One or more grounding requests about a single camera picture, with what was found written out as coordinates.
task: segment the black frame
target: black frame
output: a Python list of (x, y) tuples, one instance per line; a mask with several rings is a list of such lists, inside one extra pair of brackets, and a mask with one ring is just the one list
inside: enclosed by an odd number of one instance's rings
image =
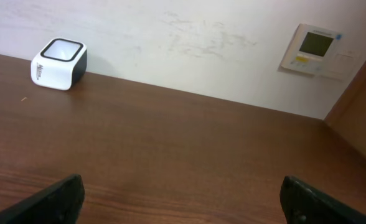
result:
[[(50, 46), (52, 46), (52, 44), (58, 40), (63, 40), (63, 41), (66, 41), (66, 42), (71, 42), (71, 43), (74, 43), (74, 44), (79, 44), (79, 49), (77, 50), (77, 52), (75, 52), (75, 54), (72, 56), (72, 58), (70, 60), (63, 60), (63, 59), (58, 59), (58, 58), (53, 58), (53, 57), (48, 57), (48, 56), (45, 56), (45, 52), (47, 49), (50, 48)], [(75, 59), (75, 57), (78, 55), (78, 53), (81, 51), (81, 49), (83, 48), (83, 44), (82, 43), (79, 43), (79, 42), (75, 42), (75, 41), (72, 41), (72, 40), (66, 40), (66, 39), (63, 39), (63, 38), (56, 38), (54, 40), (52, 40), (46, 47), (43, 51), (41, 51), (40, 53), (40, 56), (44, 57), (44, 58), (49, 58), (49, 59), (53, 59), (53, 60), (58, 60), (58, 61), (61, 61), (61, 62), (71, 62), (72, 60)]]

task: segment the brown tabletop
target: brown tabletop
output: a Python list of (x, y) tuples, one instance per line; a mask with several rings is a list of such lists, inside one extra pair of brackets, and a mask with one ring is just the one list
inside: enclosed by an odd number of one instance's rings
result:
[(79, 223), (284, 223), (285, 175), (366, 213), (366, 160), (322, 121), (0, 55), (0, 210), (82, 175)]

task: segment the thermostat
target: thermostat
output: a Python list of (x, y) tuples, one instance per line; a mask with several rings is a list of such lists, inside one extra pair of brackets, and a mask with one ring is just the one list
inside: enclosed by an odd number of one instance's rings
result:
[(281, 66), (290, 70), (322, 75), (334, 55), (342, 34), (300, 24)]

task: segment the yellow sticker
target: yellow sticker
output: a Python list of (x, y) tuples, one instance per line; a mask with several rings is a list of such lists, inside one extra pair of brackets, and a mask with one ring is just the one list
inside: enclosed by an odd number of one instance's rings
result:
[(303, 62), (303, 63), (307, 63), (309, 61), (308, 58), (304, 58), (304, 57), (296, 57), (297, 61)]

